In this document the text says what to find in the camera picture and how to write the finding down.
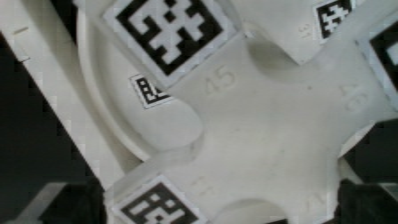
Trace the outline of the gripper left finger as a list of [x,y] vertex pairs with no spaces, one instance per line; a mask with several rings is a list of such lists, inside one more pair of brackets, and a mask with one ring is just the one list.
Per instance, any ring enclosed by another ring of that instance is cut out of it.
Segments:
[[48,183],[10,224],[106,224],[99,184]]

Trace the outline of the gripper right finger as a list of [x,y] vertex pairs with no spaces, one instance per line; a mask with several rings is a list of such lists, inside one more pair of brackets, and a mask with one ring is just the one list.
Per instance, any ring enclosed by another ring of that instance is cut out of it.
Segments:
[[398,224],[398,183],[355,183],[337,190],[337,224]]

